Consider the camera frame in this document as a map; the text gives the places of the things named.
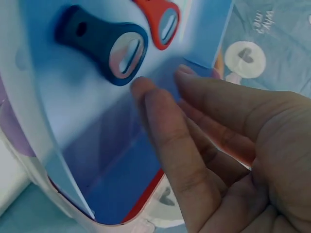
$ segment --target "white surface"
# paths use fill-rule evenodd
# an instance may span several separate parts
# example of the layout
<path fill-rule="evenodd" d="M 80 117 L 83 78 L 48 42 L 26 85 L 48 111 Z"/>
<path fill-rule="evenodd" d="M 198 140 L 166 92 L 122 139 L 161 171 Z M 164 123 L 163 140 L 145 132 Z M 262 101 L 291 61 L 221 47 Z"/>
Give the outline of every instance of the white surface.
<path fill-rule="evenodd" d="M 24 169 L 0 139 L 0 216 L 29 182 Z"/>
<path fill-rule="evenodd" d="M 44 166 L 49 161 L 54 163 L 45 167 L 49 177 L 80 209 L 94 218 L 61 154 L 38 97 L 20 1 L 0 0 L 0 22 L 6 22 L 0 25 L 1 77 L 16 118 L 40 162 Z"/>

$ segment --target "purple plastic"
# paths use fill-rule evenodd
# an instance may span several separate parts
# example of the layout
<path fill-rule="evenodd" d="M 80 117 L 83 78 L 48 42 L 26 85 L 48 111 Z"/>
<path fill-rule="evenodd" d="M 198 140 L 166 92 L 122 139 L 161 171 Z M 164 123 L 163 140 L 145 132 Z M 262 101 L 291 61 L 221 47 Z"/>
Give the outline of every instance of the purple plastic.
<path fill-rule="evenodd" d="M 0 100 L 3 103 L 0 111 L 0 127 L 3 133 L 20 154 L 28 157 L 35 157 L 35 153 L 30 147 L 25 134 L 18 123 L 10 102 L 6 100 L 6 92 L 1 78 Z"/>

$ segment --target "red trim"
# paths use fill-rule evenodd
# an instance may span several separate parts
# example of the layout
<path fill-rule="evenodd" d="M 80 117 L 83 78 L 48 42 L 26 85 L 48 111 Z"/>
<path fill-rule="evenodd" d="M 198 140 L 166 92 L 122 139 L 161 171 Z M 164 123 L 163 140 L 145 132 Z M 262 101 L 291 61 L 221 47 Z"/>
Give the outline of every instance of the red trim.
<path fill-rule="evenodd" d="M 154 179 L 150 182 L 149 186 L 146 188 L 146 190 L 141 195 L 140 199 L 136 203 L 136 205 L 133 207 L 133 209 L 130 211 L 130 213 L 125 217 L 125 219 L 122 221 L 122 223 L 128 222 L 135 218 L 136 215 L 142 210 L 145 203 L 149 199 L 149 197 L 152 195 L 153 191 L 159 184 L 160 180 L 162 179 L 164 175 L 163 170 L 159 170 L 159 172 L 155 175 Z"/>

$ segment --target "fingernail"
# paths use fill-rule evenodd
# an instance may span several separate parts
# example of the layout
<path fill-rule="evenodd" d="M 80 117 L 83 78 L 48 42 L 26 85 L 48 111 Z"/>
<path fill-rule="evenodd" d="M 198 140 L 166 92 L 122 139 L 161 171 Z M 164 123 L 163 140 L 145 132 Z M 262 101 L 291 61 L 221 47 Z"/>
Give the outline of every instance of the fingernail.
<path fill-rule="evenodd" d="M 188 67 L 186 65 L 180 65 L 178 67 L 177 71 L 183 72 L 183 73 L 186 73 L 186 74 L 196 74 L 190 67 Z"/>
<path fill-rule="evenodd" d="M 217 69 L 213 69 L 213 71 L 212 71 L 212 75 L 211 75 L 211 78 L 214 78 L 214 79 L 222 79 L 221 78 L 221 75 L 220 75 L 220 73 L 219 73 L 219 71 L 217 70 Z"/>

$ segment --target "finger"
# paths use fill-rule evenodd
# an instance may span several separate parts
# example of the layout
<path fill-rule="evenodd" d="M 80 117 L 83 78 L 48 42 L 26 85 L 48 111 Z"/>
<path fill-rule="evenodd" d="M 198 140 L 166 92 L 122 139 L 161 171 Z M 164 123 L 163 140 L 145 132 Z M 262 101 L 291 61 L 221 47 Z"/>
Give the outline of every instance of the finger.
<path fill-rule="evenodd" d="M 142 119 L 142 124 L 146 129 L 150 141 L 153 145 L 154 142 L 150 134 L 150 127 L 148 125 L 144 99 L 147 92 L 155 89 L 157 89 L 155 84 L 150 79 L 144 77 L 137 78 L 131 86 L 131 91 L 135 99 L 136 105 L 138 106 L 139 113 Z M 226 184 L 215 173 L 210 172 L 210 175 L 213 181 L 215 182 L 216 186 L 218 187 L 219 192 L 222 194 L 225 193 L 227 190 Z"/>
<path fill-rule="evenodd" d="M 146 107 L 145 107 L 145 95 L 151 90 L 157 89 L 157 86 L 148 78 L 138 77 L 134 80 L 131 85 L 131 92 L 134 97 L 136 106 L 139 111 L 139 115 L 142 121 L 142 124 L 147 131 L 147 134 L 153 144 L 152 137 L 150 135 L 150 128 L 148 125 Z"/>
<path fill-rule="evenodd" d="M 224 71 L 225 71 L 225 65 L 224 65 L 224 59 L 223 59 L 223 54 L 220 51 L 215 63 L 215 69 L 217 70 L 219 74 L 219 79 L 224 78 Z"/>
<path fill-rule="evenodd" d="M 228 190 L 220 207 L 200 232 L 241 232 L 264 211 L 267 204 L 266 187 L 255 187 L 249 174 Z"/>
<path fill-rule="evenodd" d="M 188 119 L 187 125 L 205 165 L 218 175 L 227 186 L 230 187 L 249 173 L 249 170 L 234 158 L 219 151 L 192 120 Z"/>
<path fill-rule="evenodd" d="M 179 106 L 186 116 L 193 120 L 219 149 L 242 163 L 251 166 L 256 157 L 256 153 L 255 145 L 249 138 L 235 133 L 217 123 L 199 110 L 190 106 L 184 100 L 180 101 Z"/>
<path fill-rule="evenodd" d="M 164 90 L 146 94 L 148 122 L 159 160 L 168 176 L 187 228 L 198 232 L 221 202 L 184 116 L 172 96 Z"/>
<path fill-rule="evenodd" d="M 220 124 L 256 141 L 261 128 L 296 102 L 287 92 L 271 92 L 221 80 L 202 79 L 179 69 L 176 84 L 183 99 Z"/>

